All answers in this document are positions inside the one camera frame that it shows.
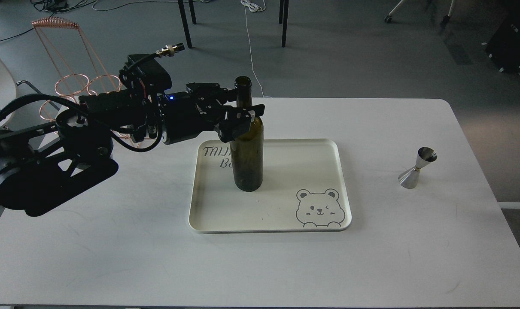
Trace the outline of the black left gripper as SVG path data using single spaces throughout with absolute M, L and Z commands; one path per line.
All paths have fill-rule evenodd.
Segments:
M 186 90 L 161 97 L 162 139 L 166 145 L 197 137 L 213 130 L 207 110 L 215 103 L 223 105 L 237 100 L 237 90 L 222 88 L 218 83 L 188 83 Z M 216 132 L 223 143 L 234 141 L 250 130 L 255 118 L 264 115 L 265 106 L 221 106 L 216 109 Z

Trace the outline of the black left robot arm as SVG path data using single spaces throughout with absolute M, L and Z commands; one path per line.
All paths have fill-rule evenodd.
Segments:
M 134 152 L 215 131 L 232 142 L 252 129 L 265 106 L 246 103 L 246 76 L 234 89 L 218 83 L 189 83 L 183 92 L 167 94 L 171 76 L 156 61 L 185 49 L 181 43 L 152 54 L 128 56 L 119 79 L 120 91 L 81 95 L 78 102 L 46 94 L 16 98 L 0 109 L 0 123 L 18 109 L 50 100 L 65 107 L 53 121 L 21 130 L 0 127 L 0 207 L 38 217 L 114 176 L 117 142 Z

